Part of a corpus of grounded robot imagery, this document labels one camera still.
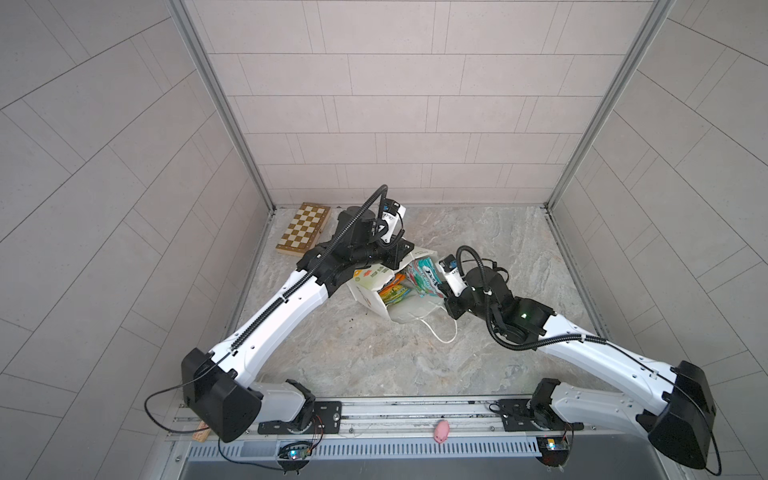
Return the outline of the white paper bag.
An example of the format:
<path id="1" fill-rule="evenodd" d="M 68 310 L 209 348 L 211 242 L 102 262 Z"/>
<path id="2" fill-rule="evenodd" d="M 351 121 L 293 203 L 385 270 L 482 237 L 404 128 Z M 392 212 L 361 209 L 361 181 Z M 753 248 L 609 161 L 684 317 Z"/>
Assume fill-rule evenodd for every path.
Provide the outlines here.
<path id="1" fill-rule="evenodd" d="M 440 288 L 447 283 L 433 250 L 416 247 L 395 270 L 382 264 L 356 270 L 346 286 L 358 303 L 385 320 L 420 322 L 442 344 L 453 343 L 458 335 L 458 322 L 446 311 Z"/>

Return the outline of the orange candy bag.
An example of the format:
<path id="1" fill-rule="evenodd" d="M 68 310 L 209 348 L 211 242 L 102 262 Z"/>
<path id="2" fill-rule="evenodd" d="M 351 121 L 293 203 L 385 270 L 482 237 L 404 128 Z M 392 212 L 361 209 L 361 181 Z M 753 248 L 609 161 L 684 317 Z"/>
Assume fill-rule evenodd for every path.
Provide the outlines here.
<path id="1" fill-rule="evenodd" d="M 404 273 L 396 273 L 379 292 L 378 295 L 385 306 L 397 304 L 404 300 L 413 290 Z"/>

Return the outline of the teal mint candy bag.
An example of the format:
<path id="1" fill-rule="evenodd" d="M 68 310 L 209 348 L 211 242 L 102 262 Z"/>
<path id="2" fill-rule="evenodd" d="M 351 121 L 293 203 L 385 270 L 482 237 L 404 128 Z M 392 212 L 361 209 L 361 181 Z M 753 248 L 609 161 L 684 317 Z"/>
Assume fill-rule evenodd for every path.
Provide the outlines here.
<path id="1" fill-rule="evenodd" d="M 406 267 L 406 277 L 419 296 L 444 297 L 441 290 L 442 281 L 430 257 L 423 257 L 410 262 Z"/>

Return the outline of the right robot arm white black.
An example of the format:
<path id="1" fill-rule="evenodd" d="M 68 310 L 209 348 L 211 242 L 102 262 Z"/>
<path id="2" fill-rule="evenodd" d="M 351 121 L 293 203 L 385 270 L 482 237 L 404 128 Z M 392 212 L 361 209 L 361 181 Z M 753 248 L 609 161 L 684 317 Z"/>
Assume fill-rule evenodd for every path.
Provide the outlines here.
<path id="1" fill-rule="evenodd" d="M 718 449 L 716 406 L 699 366 L 648 359 L 596 336 L 553 308 L 514 295 L 500 268 L 479 264 L 464 270 L 461 261 L 448 256 L 438 271 L 452 318 L 471 313 L 484 321 L 499 346 L 558 357 L 614 387 L 613 392 L 581 390 L 557 379 L 541 380 L 529 400 L 539 428 L 604 426 L 647 439 L 685 467 L 707 469 L 709 453 Z"/>

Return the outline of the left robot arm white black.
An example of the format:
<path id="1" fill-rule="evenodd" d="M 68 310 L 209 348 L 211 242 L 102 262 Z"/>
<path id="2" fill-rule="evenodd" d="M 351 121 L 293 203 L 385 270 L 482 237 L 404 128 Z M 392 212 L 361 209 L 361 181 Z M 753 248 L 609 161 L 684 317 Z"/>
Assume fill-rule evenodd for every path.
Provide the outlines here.
<path id="1" fill-rule="evenodd" d="M 192 349 L 182 360 L 183 400 L 222 441 L 253 424 L 279 422 L 303 432 L 315 397 L 295 380 L 259 383 L 260 370 L 287 336 L 358 270 L 375 264 L 397 269 L 414 249 L 405 240 L 406 209 L 387 199 L 377 213 L 350 207 L 338 216 L 332 238 L 298 262 L 280 290 L 257 314 L 208 352 Z"/>

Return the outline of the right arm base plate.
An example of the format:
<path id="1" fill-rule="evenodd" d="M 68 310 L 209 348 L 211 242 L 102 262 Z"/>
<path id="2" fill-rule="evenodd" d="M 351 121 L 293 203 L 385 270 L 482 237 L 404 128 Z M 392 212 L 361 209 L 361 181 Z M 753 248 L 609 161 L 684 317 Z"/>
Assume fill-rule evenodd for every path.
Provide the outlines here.
<path id="1" fill-rule="evenodd" d="M 505 432 L 569 433 L 584 429 L 581 422 L 567 423 L 561 420 L 550 407 L 531 407 L 529 399 L 500 399 L 492 402 L 488 409 L 501 418 Z"/>

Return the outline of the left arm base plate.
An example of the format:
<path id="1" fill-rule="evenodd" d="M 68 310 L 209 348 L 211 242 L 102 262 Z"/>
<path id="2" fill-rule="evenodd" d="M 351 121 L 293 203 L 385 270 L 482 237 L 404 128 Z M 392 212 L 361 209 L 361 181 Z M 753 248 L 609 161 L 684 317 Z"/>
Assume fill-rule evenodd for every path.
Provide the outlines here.
<path id="1" fill-rule="evenodd" d="M 257 431 L 261 435 L 337 434 L 340 430 L 342 406 L 340 401 L 308 402 L 293 420 L 263 422 L 258 425 Z"/>

